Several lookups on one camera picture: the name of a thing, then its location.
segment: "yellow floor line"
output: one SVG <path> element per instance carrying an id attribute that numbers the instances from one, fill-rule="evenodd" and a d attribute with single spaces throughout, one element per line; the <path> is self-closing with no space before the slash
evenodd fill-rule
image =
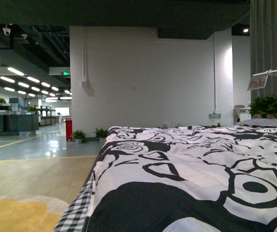
<path id="1" fill-rule="evenodd" d="M 20 141 L 20 140 L 3 140 L 3 141 L 0 141 L 0 143 L 7 143 L 7 142 L 12 142 L 12 141 Z"/>
<path id="2" fill-rule="evenodd" d="M 21 160 L 55 160 L 55 159 L 68 159 L 68 158 L 94 158 L 97 156 L 69 156 L 69 157 L 54 157 L 54 158 L 38 158 L 38 159 L 7 159 L 7 160 L 0 160 L 0 162 L 4 161 L 21 161 Z"/>
<path id="3" fill-rule="evenodd" d="M 64 129 L 55 130 L 55 131 L 52 131 L 52 132 L 49 132 L 49 133 L 46 133 L 46 134 L 39 134 L 39 135 L 36 135 L 36 136 L 34 136 L 32 138 L 15 141 L 15 142 L 10 143 L 10 144 L 4 144 L 4 145 L 0 146 L 0 148 L 5 147 L 5 146 L 9 146 L 9 145 L 12 145 L 12 144 L 17 144 L 17 143 L 20 143 L 20 142 L 24 142 L 24 141 L 27 141 L 27 140 L 30 140 L 30 139 L 34 139 L 34 138 L 37 138 L 37 137 L 40 137 L 40 136 L 44 136 L 44 135 L 47 135 L 47 134 L 55 133 L 57 131 L 62 131 L 62 130 L 64 130 Z"/>

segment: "yellow rug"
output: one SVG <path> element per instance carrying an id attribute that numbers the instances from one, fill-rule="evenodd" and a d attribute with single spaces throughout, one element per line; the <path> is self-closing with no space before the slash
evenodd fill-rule
<path id="1" fill-rule="evenodd" d="M 68 203 L 45 196 L 0 196 L 0 232 L 51 232 Z"/>

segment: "ceiling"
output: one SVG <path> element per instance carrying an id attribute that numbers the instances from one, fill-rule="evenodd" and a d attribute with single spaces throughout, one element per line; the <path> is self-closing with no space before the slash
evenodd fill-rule
<path id="1" fill-rule="evenodd" d="M 238 34 L 249 25 L 249 12 L 249 0 L 0 0 L 0 66 L 25 73 L 8 76 L 13 84 L 0 80 L 0 86 L 26 91 L 16 84 L 23 81 L 62 95 L 70 90 L 70 77 L 49 75 L 49 68 L 70 66 L 69 26 L 148 27 L 157 28 L 159 38 L 205 40 L 231 27 Z"/>

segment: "black and white duvet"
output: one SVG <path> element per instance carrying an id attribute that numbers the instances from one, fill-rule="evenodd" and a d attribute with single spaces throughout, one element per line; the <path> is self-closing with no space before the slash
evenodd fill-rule
<path id="1" fill-rule="evenodd" d="M 277 128 L 112 127 L 85 232 L 277 232 Z"/>

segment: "checkered fabric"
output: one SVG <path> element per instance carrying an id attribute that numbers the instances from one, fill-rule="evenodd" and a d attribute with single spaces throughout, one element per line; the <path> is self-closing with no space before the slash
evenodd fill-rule
<path id="1" fill-rule="evenodd" d="M 86 219 L 92 193 L 93 174 L 83 185 L 76 199 L 63 213 L 53 232 L 80 232 Z"/>
<path id="2" fill-rule="evenodd" d="M 256 118 L 245 120 L 236 125 L 249 126 L 249 127 L 277 127 L 277 119 L 265 119 L 265 118 Z"/>

